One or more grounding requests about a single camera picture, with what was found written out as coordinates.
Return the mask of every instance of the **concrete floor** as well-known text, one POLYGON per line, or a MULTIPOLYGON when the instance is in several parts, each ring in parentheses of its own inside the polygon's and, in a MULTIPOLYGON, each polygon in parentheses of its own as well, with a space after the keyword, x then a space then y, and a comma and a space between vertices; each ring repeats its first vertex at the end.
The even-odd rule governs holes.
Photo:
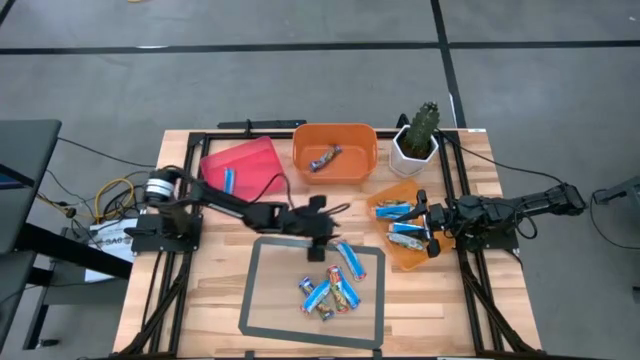
MULTIPOLYGON (((634 0, 447 0, 442 10, 450 41, 640 38, 634 0)), ((0 27, 1 48, 436 40, 430 3, 417 0, 17 0, 0 27)), ((496 160, 555 174, 585 198, 638 174, 640 48, 452 56, 467 124, 489 130, 496 160)), ((438 101, 442 126, 453 126, 438 50, 0 56, 0 119, 57 118, 62 136, 145 163, 155 161, 165 129, 246 118, 393 126, 425 100, 438 101)), ((50 169, 87 196, 134 170, 66 144, 50 169)), ((505 196, 553 185, 499 172, 505 196)), ((48 177, 41 190, 68 199, 48 177)), ((612 239, 640 246, 625 201, 596 210, 612 239)), ((52 231, 66 225, 40 204, 30 221, 52 231)), ((521 249, 544 348, 637 358, 640 305, 631 286, 640 284, 640 252, 604 242, 586 215, 536 222, 540 236, 521 240, 521 249)), ((43 335, 62 343, 21 351, 38 291, 23 296, 1 359, 111 350, 119 304, 54 307, 43 335)))

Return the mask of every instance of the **wooden tabletop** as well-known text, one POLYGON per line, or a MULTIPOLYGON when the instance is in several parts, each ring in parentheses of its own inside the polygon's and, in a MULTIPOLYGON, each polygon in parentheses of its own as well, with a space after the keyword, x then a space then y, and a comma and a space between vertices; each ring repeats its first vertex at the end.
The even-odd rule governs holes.
MULTIPOLYGON (((189 130, 165 132, 158 167, 184 163, 189 130)), ((238 132, 211 130, 208 132, 238 132)), ((492 158, 489 138, 483 130, 459 130, 462 145, 492 158)), ((210 153, 244 142, 215 140, 210 153)), ((309 196, 326 194, 328 207, 349 202, 351 208, 336 216, 342 225, 340 233, 352 244, 377 246, 387 254, 385 269, 385 356, 472 355, 473 342, 455 253, 442 254, 411 272, 393 264, 383 239, 366 213, 365 199, 400 181, 388 167, 391 140, 378 140, 378 166, 361 185, 314 185, 301 181, 291 159, 291 140, 273 140, 282 166, 291 180, 293 201, 306 203, 309 196)), ((450 168, 456 194, 461 194, 455 160, 450 148, 450 168)), ((495 166, 471 154, 464 154, 471 192, 483 196, 501 196, 495 166)), ((443 202, 446 196, 439 157, 434 156, 427 169, 414 177, 431 202, 443 202)), ((284 194, 265 196, 265 200, 286 201, 284 194)), ((370 350, 299 343, 243 336, 238 320, 253 242, 258 235, 238 220, 204 210, 204 228, 200 249, 194 253, 185 302, 184 318, 178 350, 179 357, 241 357, 246 350, 256 356, 371 356, 370 350)), ((533 347, 540 347, 527 289, 518 262, 505 251, 485 251, 493 295, 497 307, 512 327, 533 347)), ((125 299, 114 351, 127 346, 140 330, 142 313, 156 254, 136 257, 125 299)), ((159 266, 151 309, 155 308, 162 276, 159 266)), ((484 309, 478 303, 485 347, 491 338, 484 309)), ((166 350, 173 307, 167 312, 160 350, 166 350)))

